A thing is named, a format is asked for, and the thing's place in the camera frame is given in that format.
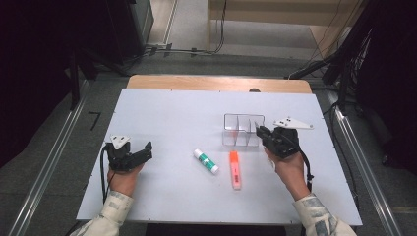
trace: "metal frame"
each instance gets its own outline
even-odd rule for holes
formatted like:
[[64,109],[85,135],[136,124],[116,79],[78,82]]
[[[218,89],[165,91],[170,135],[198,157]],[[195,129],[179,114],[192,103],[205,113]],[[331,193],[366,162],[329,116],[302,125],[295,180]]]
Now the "metal frame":
[[87,99],[87,94],[91,87],[92,82],[87,80],[84,81],[82,86],[81,101],[75,107],[74,110],[70,111],[64,126],[62,127],[51,152],[46,158],[42,169],[40,170],[36,180],[31,186],[29,193],[27,194],[24,203],[22,204],[21,210],[19,211],[18,217],[15,220],[9,236],[25,235],[26,230],[30,224],[31,218],[39,205],[40,199],[46,190],[46,186],[55,170],[56,164],[58,163],[61,153],[68,142],[69,137],[77,123],[81,111],[83,110],[84,104]]
[[[328,100],[330,103],[337,102],[338,98],[335,94],[328,92]],[[361,173],[364,184],[369,192],[372,202],[374,203],[375,210],[380,217],[381,223],[387,233],[387,235],[402,235],[401,229],[395,220],[392,210],[387,202],[387,199],[378,184],[377,178],[372,171],[368,160],[353,133],[350,126],[348,117],[344,116],[342,112],[336,107],[335,110],[337,121],[346,139],[355,163]]]

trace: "white table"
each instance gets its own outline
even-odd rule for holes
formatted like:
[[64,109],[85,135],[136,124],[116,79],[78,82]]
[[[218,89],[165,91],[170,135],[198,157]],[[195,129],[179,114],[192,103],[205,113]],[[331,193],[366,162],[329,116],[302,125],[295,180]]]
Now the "white table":
[[[132,152],[152,141],[153,159],[141,171],[127,220],[207,224],[294,224],[292,198],[259,147],[237,147],[242,190],[231,186],[228,153],[222,145],[225,113],[262,114],[266,126],[286,116],[314,125],[300,130],[310,159],[315,192],[328,209],[350,225],[361,225],[317,99],[313,94],[124,89],[104,138],[132,138]],[[194,157],[200,148],[220,168],[212,175]],[[78,220],[101,210],[99,158]]]

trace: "sleeve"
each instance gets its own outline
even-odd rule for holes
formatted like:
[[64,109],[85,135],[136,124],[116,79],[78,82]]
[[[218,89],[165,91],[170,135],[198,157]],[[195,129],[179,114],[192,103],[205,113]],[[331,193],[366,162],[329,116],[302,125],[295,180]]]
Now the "sleeve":
[[294,203],[308,236],[356,235],[352,228],[325,208],[314,194]]
[[119,228],[123,225],[133,199],[118,192],[110,191],[101,213],[81,228],[74,231],[71,236],[117,236]]

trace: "clear plastic box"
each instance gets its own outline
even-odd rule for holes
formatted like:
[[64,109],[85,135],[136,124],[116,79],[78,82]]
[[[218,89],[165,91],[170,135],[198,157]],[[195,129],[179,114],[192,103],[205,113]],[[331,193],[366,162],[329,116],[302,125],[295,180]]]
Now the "clear plastic box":
[[263,126],[263,115],[224,114],[223,144],[226,146],[251,146],[260,143],[255,122]]

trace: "label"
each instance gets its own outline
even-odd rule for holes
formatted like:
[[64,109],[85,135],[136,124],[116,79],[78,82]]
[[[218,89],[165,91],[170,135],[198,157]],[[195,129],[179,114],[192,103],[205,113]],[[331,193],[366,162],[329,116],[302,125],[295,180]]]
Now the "label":
[[214,162],[212,162],[205,154],[199,156],[199,161],[209,170],[212,170],[215,166]]

